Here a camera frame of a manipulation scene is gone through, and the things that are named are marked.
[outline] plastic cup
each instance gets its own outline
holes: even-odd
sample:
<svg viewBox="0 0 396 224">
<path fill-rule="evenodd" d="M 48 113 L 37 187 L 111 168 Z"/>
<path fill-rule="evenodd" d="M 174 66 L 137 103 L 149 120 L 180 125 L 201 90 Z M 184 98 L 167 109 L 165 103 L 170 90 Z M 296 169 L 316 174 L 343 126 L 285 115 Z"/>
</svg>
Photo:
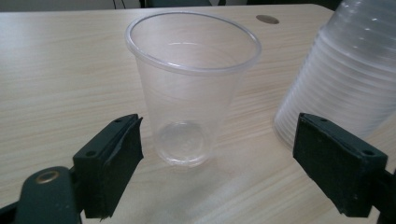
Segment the plastic cup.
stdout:
<svg viewBox="0 0 396 224">
<path fill-rule="evenodd" d="M 233 21 L 189 11 L 133 21 L 125 38 L 157 153 L 175 165 L 203 163 L 244 71 L 261 55 L 258 38 Z"/>
</svg>

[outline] cup rim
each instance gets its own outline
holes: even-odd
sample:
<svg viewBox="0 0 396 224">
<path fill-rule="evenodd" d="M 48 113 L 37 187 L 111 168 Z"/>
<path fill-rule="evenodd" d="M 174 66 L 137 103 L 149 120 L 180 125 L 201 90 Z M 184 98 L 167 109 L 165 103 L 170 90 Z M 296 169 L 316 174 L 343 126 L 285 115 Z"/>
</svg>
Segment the cup rim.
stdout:
<svg viewBox="0 0 396 224">
<path fill-rule="evenodd" d="M 250 37 L 250 39 L 253 41 L 253 43 L 255 45 L 256 52 L 254 53 L 254 55 L 251 58 L 247 59 L 243 63 L 239 63 L 239 64 L 233 65 L 233 66 L 221 67 L 221 68 L 199 68 L 199 67 L 193 67 L 193 66 L 187 66 L 187 65 L 181 65 L 181 64 L 174 64 L 174 63 L 169 63 L 164 60 L 160 60 L 156 57 L 153 57 L 153 56 L 147 54 L 145 51 L 143 51 L 136 45 L 136 43 L 132 40 L 130 33 L 136 27 L 136 25 L 142 21 L 148 20 L 153 17 L 158 17 L 158 16 L 162 16 L 162 15 L 170 15 L 170 14 L 197 15 L 197 16 L 204 16 L 204 17 L 215 19 L 215 20 L 227 22 L 227 23 L 235 26 L 235 28 L 240 29 L 242 32 L 246 33 Z M 252 32 L 250 32 L 249 29 L 247 29 L 243 25 L 238 24 L 235 21 L 231 21 L 229 19 L 222 18 L 219 16 L 210 15 L 210 14 L 206 14 L 206 13 L 202 13 L 202 12 L 186 11 L 186 10 L 162 11 L 162 12 L 157 12 L 154 14 L 150 14 L 150 15 L 138 18 L 138 19 L 132 21 L 128 25 L 128 27 L 125 31 L 125 40 L 126 40 L 126 44 L 127 44 L 129 51 L 131 51 L 136 58 L 142 60 L 143 62 L 149 63 L 153 66 L 159 67 L 161 69 L 164 69 L 164 70 L 167 70 L 170 72 L 176 72 L 176 73 L 181 73 L 181 74 L 191 75 L 191 76 L 208 76 L 209 74 L 210 74 L 210 76 L 224 76 L 227 74 L 240 72 L 240 71 L 246 70 L 249 67 L 253 66 L 259 60 L 259 58 L 262 54 L 262 44 L 261 44 L 259 38 L 257 36 L 255 36 Z"/>
</svg>

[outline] clear plastic cup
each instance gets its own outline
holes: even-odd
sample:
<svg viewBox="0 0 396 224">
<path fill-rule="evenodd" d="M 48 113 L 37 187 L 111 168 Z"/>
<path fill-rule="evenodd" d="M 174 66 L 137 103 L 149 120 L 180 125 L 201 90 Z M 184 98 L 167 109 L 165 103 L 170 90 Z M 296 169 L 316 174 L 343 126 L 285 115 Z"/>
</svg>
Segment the clear plastic cup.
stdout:
<svg viewBox="0 0 396 224">
<path fill-rule="evenodd" d="M 340 44 L 325 29 L 318 32 L 276 112 L 276 133 L 289 148 L 302 112 L 329 119 L 364 138 L 396 110 L 395 64 L 392 69 L 379 63 L 380 51 L 360 57 L 353 46 Z"/>
<path fill-rule="evenodd" d="M 171 164 L 203 163 L 244 71 L 260 58 L 258 38 L 233 21 L 189 11 L 133 21 L 125 38 L 157 153 Z"/>
</svg>

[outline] table surface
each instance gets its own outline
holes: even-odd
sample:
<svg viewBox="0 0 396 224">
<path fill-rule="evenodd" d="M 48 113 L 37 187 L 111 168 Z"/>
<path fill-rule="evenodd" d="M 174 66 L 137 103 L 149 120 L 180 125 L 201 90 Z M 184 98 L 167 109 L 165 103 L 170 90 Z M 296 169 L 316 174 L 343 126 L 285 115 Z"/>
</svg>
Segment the table surface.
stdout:
<svg viewBox="0 0 396 224">
<path fill-rule="evenodd" d="M 133 19 L 158 10 L 0 14 L 0 206 L 18 200 L 29 175 L 71 167 L 72 156 L 111 120 L 138 113 L 145 159 L 114 217 L 101 223 L 375 223 L 375 209 L 368 219 L 340 215 L 273 131 L 276 108 L 330 10 L 188 8 L 245 25 L 263 49 L 232 103 L 213 159 L 194 169 L 172 167 L 154 152 L 140 77 L 123 39 Z M 393 116 L 368 138 L 389 154 L 389 171 L 396 165 L 395 124 Z"/>
</svg>

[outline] wooden table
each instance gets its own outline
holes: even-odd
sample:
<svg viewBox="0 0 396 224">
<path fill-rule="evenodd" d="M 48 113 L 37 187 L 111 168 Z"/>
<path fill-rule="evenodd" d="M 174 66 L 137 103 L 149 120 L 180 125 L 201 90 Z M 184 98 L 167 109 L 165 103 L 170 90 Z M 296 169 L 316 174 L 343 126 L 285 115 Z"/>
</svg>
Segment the wooden table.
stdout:
<svg viewBox="0 0 396 224">
<path fill-rule="evenodd" d="M 163 9 L 0 14 L 0 206 L 22 182 L 72 156 L 111 120 L 138 113 L 145 159 L 113 218 L 102 223 L 375 223 L 339 215 L 273 131 L 276 108 L 332 15 L 323 7 L 195 7 L 245 25 L 262 42 L 215 145 L 214 158 L 185 170 L 154 152 L 132 53 L 123 34 Z M 256 19 L 270 15 L 279 24 Z M 396 165 L 396 117 L 368 141 Z M 84 223 L 99 223 L 87 219 Z"/>
</svg>

